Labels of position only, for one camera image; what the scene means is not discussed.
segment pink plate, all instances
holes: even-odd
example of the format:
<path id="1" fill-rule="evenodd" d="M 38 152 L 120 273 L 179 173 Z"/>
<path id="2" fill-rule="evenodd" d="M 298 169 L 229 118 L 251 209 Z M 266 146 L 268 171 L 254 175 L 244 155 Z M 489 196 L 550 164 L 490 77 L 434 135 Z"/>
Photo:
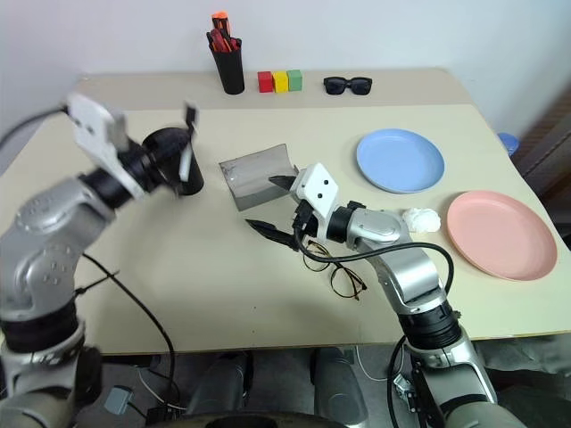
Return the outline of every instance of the pink plate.
<path id="1" fill-rule="evenodd" d="M 557 247 L 549 228 L 520 201 L 467 192 L 448 209 L 448 233 L 470 263 L 490 275 L 531 281 L 549 274 Z"/>

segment eyeglasses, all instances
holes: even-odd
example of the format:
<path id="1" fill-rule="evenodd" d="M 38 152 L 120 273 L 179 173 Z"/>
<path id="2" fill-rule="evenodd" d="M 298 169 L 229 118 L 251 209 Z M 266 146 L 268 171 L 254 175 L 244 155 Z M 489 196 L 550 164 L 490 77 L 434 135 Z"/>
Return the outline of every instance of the eyeglasses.
<path id="1" fill-rule="evenodd" d="M 308 241 L 307 249 L 318 256 L 321 257 L 331 257 L 327 248 L 325 248 L 320 243 L 316 243 L 312 240 Z M 309 270 L 313 272 L 322 272 L 329 267 L 331 263 L 321 263 L 312 260 L 303 255 L 303 264 Z M 329 284 L 331 289 L 339 297 L 344 299 L 355 299 L 359 300 L 359 293 L 367 290 L 367 286 L 360 277 L 353 272 L 348 267 L 343 266 L 341 263 L 333 263 L 335 269 L 331 272 L 329 277 Z"/>
<path id="2" fill-rule="evenodd" d="M 346 87 L 350 87 L 354 94 L 356 95 L 366 95 L 371 92 L 371 87 L 373 86 L 372 78 L 352 78 L 347 80 L 346 78 L 324 78 L 323 85 L 325 90 L 330 95 L 340 95 L 345 92 Z"/>

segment yellow block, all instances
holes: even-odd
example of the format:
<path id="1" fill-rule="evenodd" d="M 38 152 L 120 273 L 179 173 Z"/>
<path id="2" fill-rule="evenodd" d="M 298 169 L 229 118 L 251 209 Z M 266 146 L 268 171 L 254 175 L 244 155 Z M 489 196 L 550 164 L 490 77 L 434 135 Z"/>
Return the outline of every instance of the yellow block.
<path id="1" fill-rule="evenodd" d="M 274 78 L 274 91 L 277 93 L 287 92 L 289 87 L 287 82 L 287 73 L 285 71 L 276 71 L 271 73 L 271 76 Z"/>

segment red block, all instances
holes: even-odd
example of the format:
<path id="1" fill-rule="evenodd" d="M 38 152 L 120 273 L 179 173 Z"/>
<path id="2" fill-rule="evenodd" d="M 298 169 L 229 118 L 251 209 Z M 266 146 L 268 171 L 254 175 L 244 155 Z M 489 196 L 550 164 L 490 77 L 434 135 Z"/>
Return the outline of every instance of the red block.
<path id="1" fill-rule="evenodd" d="M 274 92 L 271 71 L 258 71 L 258 85 L 260 86 L 260 92 Z"/>

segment pen holder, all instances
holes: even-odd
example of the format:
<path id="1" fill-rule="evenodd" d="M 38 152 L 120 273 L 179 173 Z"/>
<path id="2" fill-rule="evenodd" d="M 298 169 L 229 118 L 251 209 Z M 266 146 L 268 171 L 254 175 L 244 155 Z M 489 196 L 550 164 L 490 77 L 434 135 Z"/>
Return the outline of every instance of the pen holder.
<path id="1" fill-rule="evenodd" d="M 242 69 L 242 40 L 238 40 L 239 49 L 232 52 L 214 52 L 212 56 L 218 68 L 224 92 L 230 95 L 244 91 L 244 70 Z"/>

